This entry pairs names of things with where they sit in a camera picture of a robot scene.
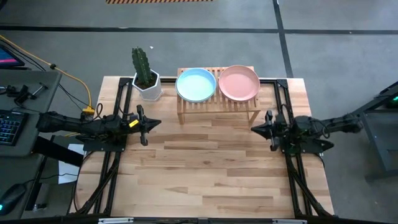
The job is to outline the pink plate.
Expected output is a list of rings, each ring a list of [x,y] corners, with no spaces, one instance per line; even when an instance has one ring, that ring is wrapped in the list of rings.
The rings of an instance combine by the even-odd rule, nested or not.
[[[249,101],[261,87],[257,73],[242,65],[233,65],[221,72],[218,85],[222,94],[233,101]]]

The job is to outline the green cactus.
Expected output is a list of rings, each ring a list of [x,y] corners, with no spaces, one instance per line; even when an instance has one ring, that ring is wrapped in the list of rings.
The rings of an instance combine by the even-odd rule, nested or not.
[[[132,62],[136,70],[136,84],[142,89],[153,85],[154,78],[149,66],[149,61],[145,51],[140,47],[132,49]]]

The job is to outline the black rectangular bar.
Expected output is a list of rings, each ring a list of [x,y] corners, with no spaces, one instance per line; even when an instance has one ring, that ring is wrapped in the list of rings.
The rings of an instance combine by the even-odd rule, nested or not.
[[[32,149],[33,153],[41,154],[58,161],[81,167],[83,163],[83,155],[68,148],[60,146],[48,139],[38,137]]]

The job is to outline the silver table bracket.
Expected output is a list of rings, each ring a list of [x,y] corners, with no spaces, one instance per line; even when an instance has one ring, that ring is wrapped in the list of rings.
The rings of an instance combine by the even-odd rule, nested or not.
[[[306,220],[272,219],[272,224],[308,224]]]
[[[133,217],[119,217],[119,218],[100,218],[98,224],[132,224]]]

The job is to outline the white paper sheet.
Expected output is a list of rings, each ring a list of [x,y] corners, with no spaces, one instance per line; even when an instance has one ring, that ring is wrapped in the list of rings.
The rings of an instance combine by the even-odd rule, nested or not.
[[[70,151],[77,152],[83,156],[86,155],[86,152],[83,150],[83,145],[82,144],[69,144],[68,149]],[[59,184],[65,184],[65,183],[70,183],[74,182],[77,180],[78,173],[79,173],[80,168],[78,166],[74,166],[62,161],[58,162],[58,171],[59,171],[59,177],[58,177],[58,183]]]

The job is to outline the white plant pot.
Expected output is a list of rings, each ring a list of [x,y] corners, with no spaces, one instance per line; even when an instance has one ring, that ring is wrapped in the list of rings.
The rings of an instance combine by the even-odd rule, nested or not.
[[[137,74],[135,74],[135,76],[133,78],[132,85],[135,87],[135,89],[138,90],[141,98],[144,101],[157,101],[163,94],[160,75],[153,70],[150,70],[150,71],[151,71],[151,74],[153,74],[155,76],[155,83],[152,86],[150,86],[149,88],[146,88],[146,89],[140,88],[136,84],[136,82],[138,81]]]

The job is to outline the black computer mouse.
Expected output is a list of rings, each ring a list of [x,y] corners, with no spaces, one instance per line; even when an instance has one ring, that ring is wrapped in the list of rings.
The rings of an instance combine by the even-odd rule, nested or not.
[[[26,192],[24,184],[14,184],[0,197],[0,215],[10,213]]]

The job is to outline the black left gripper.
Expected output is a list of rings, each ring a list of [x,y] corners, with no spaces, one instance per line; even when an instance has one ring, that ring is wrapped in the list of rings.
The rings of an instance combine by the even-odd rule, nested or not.
[[[152,131],[156,126],[158,126],[162,121],[159,119],[148,118],[144,114],[144,109],[142,105],[137,105],[137,113],[132,114],[128,120],[128,133],[139,133],[140,143],[143,146],[148,145],[148,140],[146,138],[146,133]]]

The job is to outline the grey side desk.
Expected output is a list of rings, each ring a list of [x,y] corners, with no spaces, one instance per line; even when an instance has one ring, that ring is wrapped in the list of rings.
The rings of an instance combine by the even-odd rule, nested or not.
[[[0,215],[0,221],[20,219],[25,210],[33,179],[37,177],[43,156],[32,153],[36,139],[39,135],[35,127],[39,114],[49,110],[61,74],[57,72],[43,72],[33,70],[0,70],[0,86],[14,86],[18,90],[22,86],[28,87],[28,92],[33,93],[41,87],[35,100],[28,99],[19,108],[14,99],[6,95],[0,95],[0,110],[13,110],[28,113],[27,121],[22,128],[14,146],[0,144],[0,197],[14,184],[25,183],[26,192],[18,201],[14,209],[7,215]]]

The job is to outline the pink-lit screen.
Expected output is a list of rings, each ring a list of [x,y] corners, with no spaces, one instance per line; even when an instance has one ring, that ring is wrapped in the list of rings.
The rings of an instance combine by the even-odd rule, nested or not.
[[[23,67],[25,63],[0,44],[0,68]]]

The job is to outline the dark metal cart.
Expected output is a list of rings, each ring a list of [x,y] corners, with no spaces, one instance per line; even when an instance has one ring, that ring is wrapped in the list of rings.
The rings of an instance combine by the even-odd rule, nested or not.
[[[361,119],[369,143],[377,152],[381,170],[367,181],[398,177],[398,81],[354,111]]]

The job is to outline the slatted wooden shelf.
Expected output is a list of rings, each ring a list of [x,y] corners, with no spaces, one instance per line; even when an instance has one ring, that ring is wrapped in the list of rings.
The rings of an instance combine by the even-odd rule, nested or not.
[[[187,114],[245,113],[252,124],[260,113],[258,94],[249,101],[233,101],[222,94],[218,79],[227,67],[180,68],[175,81],[177,116]]]

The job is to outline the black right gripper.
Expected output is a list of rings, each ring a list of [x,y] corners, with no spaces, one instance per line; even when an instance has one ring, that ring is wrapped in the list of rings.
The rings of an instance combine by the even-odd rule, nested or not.
[[[251,131],[262,136],[265,139],[271,140],[271,151],[278,150],[280,140],[283,139],[289,130],[289,125],[286,122],[284,114],[277,114],[275,121],[271,110],[266,112],[266,122],[257,126],[253,126]]]

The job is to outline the black clamp tool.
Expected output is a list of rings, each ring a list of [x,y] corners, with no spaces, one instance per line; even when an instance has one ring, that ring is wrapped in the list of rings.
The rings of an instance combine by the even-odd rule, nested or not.
[[[48,90],[48,86],[44,85],[43,83],[40,83],[40,87],[34,91],[33,93],[30,93],[28,91],[28,86],[23,85],[22,88],[17,91],[16,87],[8,85],[5,88],[5,91],[2,92],[1,94],[5,94],[7,97],[11,97],[14,98],[14,103],[21,105],[23,104],[23,102],[25,102],[26,100],[30,99],[30,100],[35,100],[38,97],[38,94],[42,91],[42,90]]]

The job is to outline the backlit black keyboard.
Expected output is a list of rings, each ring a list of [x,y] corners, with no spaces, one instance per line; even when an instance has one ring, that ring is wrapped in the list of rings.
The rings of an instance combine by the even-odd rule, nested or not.
[[[28,113],[0,110],[0,145],[15,146],[28,117]]]

